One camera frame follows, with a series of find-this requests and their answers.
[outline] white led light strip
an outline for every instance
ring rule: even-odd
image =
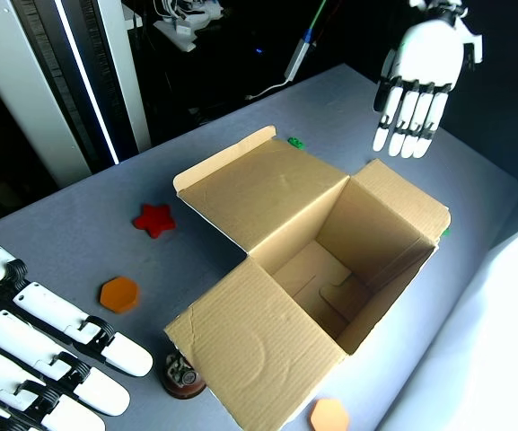
[[[71,26],[69,25],[69,21],[67,20],[67,15],[65,13],[65,9],[63,8],[63,3],[61,0],[55,0],[55,6],[57,7],[57,11],[59,12],[59,18],[61,18],[61,22],[63,23],[63,28],[65,29],[65,34],[67,36],[67,40],[69,40],[69,45],[71,46],[71,50],[73,51],[73,55],[75,56],[75,63],[77,63],[77,67],[79,68],[79,73],[83,78],[83,83],[85,84],[85,90],[89,95],[89,99],[91,100],[91,105],[93,106],[93,110],[95,111],[95,115],[97,116],[97,120],[99,120],[99,125],[101,126],[101,131],[105,136],[105,140],[107,141],[107,146],[109,147],[109,151],[111,153],[111,157],[113,158],[113,162],[115,164],[119,164],[119,158],[117,157],[117,153],[115,153],[115,148],[113,148],[113,143],[111,142],[111,138],[109,136],[109,132],[107,131],[107,127],[105,126],[105,121],[103,120],[103,116],[99,109],[99,105],[97,104],[97,99],[95,99],[95,94],[93,93],[93,89],[91,88],[91,83],[89,82],[89,77],[87,76],[87,72],[85,71],[85,66],[83,65],[83,61],[81,59],[81,55],[79,54],[79,48],[75,43],[75,37],[73,36],[73,32],[71,31]]]

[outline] open cardboard box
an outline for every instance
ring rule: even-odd
[[[244,430],[279,429],[435,252],[448,208],[375,160],[354,176],[270,126],[174,180],[248,253],[165,329]]]

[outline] white robotic hand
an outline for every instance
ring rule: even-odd
[[[410,0],[410,5],[425,11],[426,21],[408,29],[399,50],[384,63],[374,106],[382,115],[373,150],[383,149],[394,123],[389,155],[419,158],[430,146],[448,93],[458,81],[464,45],[473,47],[473,63],[481,63],[482,37],[471,34],[461,20],[468,12],[461,0],[433,0],[428,6]]]
[[[0,429],[102,431],[99,416],[79,402],[117,416],[129,404],[128,392],[30,322],[127,374],[147,374],[153,359],[107,322],[26,275],[25,264],[0,247]]]

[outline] table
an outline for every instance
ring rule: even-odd
[[[268,124],[297,136],[306,151],[356,172],[380,157],[451,209],[440,250],[363,345],[325,380],[318,397],[340,399],[353,429],[379,426],[399,390],[475,273],[515,206],[518,182],[461,141],[439,130],[422,159],[390,158],[371,148],[378,114],[375,84],[337,66],[221,119],[159,145],[0,220],[0,244],[37,280],[146,347],[159,369],[170,341],[163,328],[244,258],[236,245],[175,197],[174,175]],[[178,228],[152,240],[130,223],[142,203],[171,205]],[[100,286],[127,276],[141,286],[139,306],[123,315],[98,303]],[[171,398],[156,369],[123,376],[89,359],[131,393],[108,429],[235,430],[207,390]],[[284,428],[309,429],[308,410]]]

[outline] red star-shaped object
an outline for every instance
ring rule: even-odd
[[[169,231],[177,227],[171,217],[171,208],[168,205],[154,207],[143,204],[142,214],[133,220],[133,226],[149,233],[151,238],[159,238],[162,231]]]

